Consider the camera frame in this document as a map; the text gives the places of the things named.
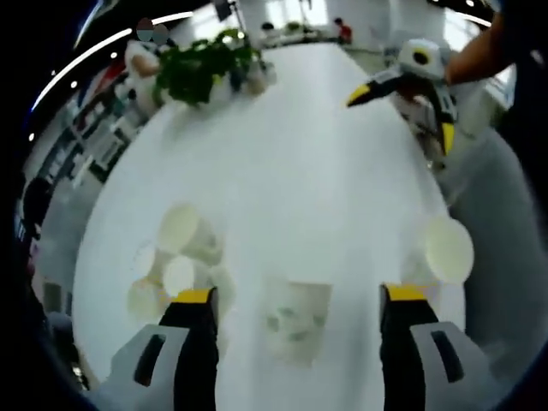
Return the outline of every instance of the person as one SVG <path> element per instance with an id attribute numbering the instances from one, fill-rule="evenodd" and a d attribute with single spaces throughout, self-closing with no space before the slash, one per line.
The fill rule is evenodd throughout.
<path id="1" fill-rule="evenodd" d="M 44 222 L 52 193 L 51 184 L 43 177 L 36 177 L 28 183 L 23 196 L 23 221 L 31 237 L 39 237 L 36 227 Z"/>
<path id="2" fill-rule="evenodd" d="M 445 80 L 454 86 L 516 66 L 514 103 L 497 132 L 478 136 L 465 164 L 453 169 L 469 181 L 451 215 L 474 242 L 474 268 L 465 283 L 467 335 L 489 354 L 504 388 L 535 404 L 530 390 L 534 396 L 541 390 L 531 388 L 538 384 L 532 378 L 542 367 L 548 336 L 548 169 L 541 122 L 548 115 L 548 53 L 544 16 L 529 5 L 501 2 L 491 27 L 449 58 Z"/>
<path id="3" fill-rule="evenodd" d="M 124 60 L 136 93 L 135 101 L 140 110 L 150 118 L 158 110 L 152 93 L 156 74 L 160 70 L 159 58 L 140 41 L 129 40 Z"/>
<path id="4" fill-rule="evenodd" d="M 334 20 L 337 27 L 339 27 L 338 41 L 342 45 L 352 44 L 352 28 L 344 23 L 341 17 L 337 17 Z"/>
<path id="5" fill-rule="evenodd" d="M 503 0 L 491 27 L 454 55 L 445 68 L 447 83 L 457 85 L 491 77 L 515 63 L 515 99 L 503 117 L 498 132 L 520 159 L 541 211 L 548 210 L 548 164 L 545 127 L 548 115 L 546 64 L 548 33 L 542 13 L 534 13 L 528 2 Z"/>

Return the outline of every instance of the robotic arm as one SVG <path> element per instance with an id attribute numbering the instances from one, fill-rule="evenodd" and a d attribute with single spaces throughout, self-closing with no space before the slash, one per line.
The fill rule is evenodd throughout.
<path id="1" fill-rule="evenodd" d="M 425 97 L 432 103 L 438 125 L 438 140 L 444 155 L 447 155 L 453 147 L 457 113 L 449 87 L 444 82 L 442 49 L 432 41 L 407 41 L 400 50 L 397 63 L 358 87 L 348 99 L 347 106 L 353 107 L 386 97 L 406 84 L 419 84 Z"/>

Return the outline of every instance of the white paper cup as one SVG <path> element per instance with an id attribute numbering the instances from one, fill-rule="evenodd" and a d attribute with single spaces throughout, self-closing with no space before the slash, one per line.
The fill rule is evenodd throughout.
<path id="1" fill-rule="evenodd" d="M 170 298 L 157 284 L 148 278 L 140 278 L 131 284 L 127 307 L 130 315 L 139 321 L 156 321 L 170 304 Z"/>
<path id="2" fill-rule="evenodd" d="M 473 265 L 474 245 L 464 226 L 450 217 L 434 217 L 419 234 L 402 282 L 419 286 L 463 284 Z"/>
<path id="3" fill-rule="evenodd" d="M 171 259 L 173 255 L 158 250 L 152 243 L 146 243 L 137 250 L 132 268 L 136 277 L 147 277 L 152 283 L 162 286 L 164 267 Z"/>
<path id="4" fill-rule="evenodd" d="M 174 205 L 165 213 L 158 231 L 158 248 L 208 265 L 217 265 L 223 256 L 211 225 L 190 204 Z"/>
<path id="5" fill-rule="evenodd" d="M 179 255 L 164 268 L 164 289 L 170 297 L 177 297 L 185 289 L 209 289 L 213 287 L 211 271 L 201 261 Z"/>
<path id="6" fill-rule="evenodd" d="M 270 280 L 266 295 L 266 344 L 279 360 L 311 366 L 327 320 L 331 286 Z"/>

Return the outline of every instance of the person's arm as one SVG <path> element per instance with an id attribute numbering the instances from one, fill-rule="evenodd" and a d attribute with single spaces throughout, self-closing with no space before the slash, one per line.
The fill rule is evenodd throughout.
<path id="1" fill-rule="evenodd" d="M 503 47 L 503 15 L 495 14 L 491 27 L 472 40 L 445 68 L 445 79 L 455 85 L 491 77 L 511 63 Z"/>
<path id="2" fill-rule="evenodd" d="M 139 76 L 143 79 L 155 75 L 160 70 L 159 65 L 151 65 L 143 56 L 133 56 L 131 58 L 131 63 L 133 64 Z"/>

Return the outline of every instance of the ceiling light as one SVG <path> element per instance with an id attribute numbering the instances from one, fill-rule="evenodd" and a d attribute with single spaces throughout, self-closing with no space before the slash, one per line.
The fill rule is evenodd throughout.
<path id="1" fill-rule="evenodd" d="M 131 28 L 126 28 L 125 30 L 122 30 L 119 33 L 113 34 L 109 38 L 98 42 L 93 47 L 89 48 L 88 50 L 84 51 L 82 54 L 80 54 L 78 57 L 76 57 L 72 62 L 67 64 L 63 70 L 59 72 L 58 75 L 56 75 L 48 84 L 46 87 L 44 87 L 44 90 L 38 95 L 38 98 L 36 98 L 36 101 L 34 102 L 34 105 L 31 109 L 34 110 L 36 106 L 39 104 L 40 101 L 42 101 L 42 98 L 50 92 L 50 90 L 65 76 L 67 73 L 72 70 L 74 67 L 76 67 L 78 64 L 82 63 L 84 60 L 86 60 L 91 54 L 95 53 L 96 51 L 101 50 L 106 45 L 109 45 L 110 43 L 113 43 L 117 41 L 118 39 L 121 39 L 122 37 L 126 37 L 131 33 Z"/>
<path id="2" fill-rule="evenodd" d="M 188 17 L 191 17 L 193 15 L 192 11 L 187 11 L 184 13 L 176 13 L 174 15 L 165 15 L 164 17 L 158 17 L 157 19 L 152 19 L 152 24 L 160 24 L 165 23 L 166 21 L 174 21 L 174 20 L 180 20 L 185 19 Z M 80 54 L 78 57 L 76 57 L 72 62 L 67 64 L 59 72 L 58 75 L 56 75 L 45 87 L 44 90 L 38 95 L 36 98 L 36 101 L 34 102 L 33 107 L 31 108 L 31 111 L 36 109 L 36 106 L 42 101 L 44 96 L 51 91 L 51 89 L 65 76 L 67 73 L 72 70 L 74 67 L 76 67 L 78 64 L 82 63 L 84 60 L 86 60 L 91 54 L 101 50 L 106 45 L 109 45 L 110 43 L 114 43 L 115 41 L 128 36 L 133 30 L 131 28 L 126 28 L 125 30 L 120 31 L 119 33 L 111 35 L 109 38 L 104 39 L 103 41 L 98 42 L 93 47 L 89 48 L 88 50 L 84 51 L 82 54 Z"/>
<path id="3" fill-rule="evenodd" d="M 152 24 L 156 26 L 157 24 L 165 23 L 167 21 L 186 19 L 187 17 L 192 17 L 193 14 L 192 11 L 184 11 L 182 13 L 175 13 L 174 15 L 165 15 L 164 17 L 152 19 Z"/>
<path id="4" fill-rule="evenodd" d="M 475 15 L 467 15 L 465 13 L 455 12 L 456 15 L 459 15 L 465 20 L 473 21 L 474 23 L 478 23 L 485 27 L 491 27 L 491 23 L 487 20 L 480 19 L 479 17 L 476 17 Z"/>

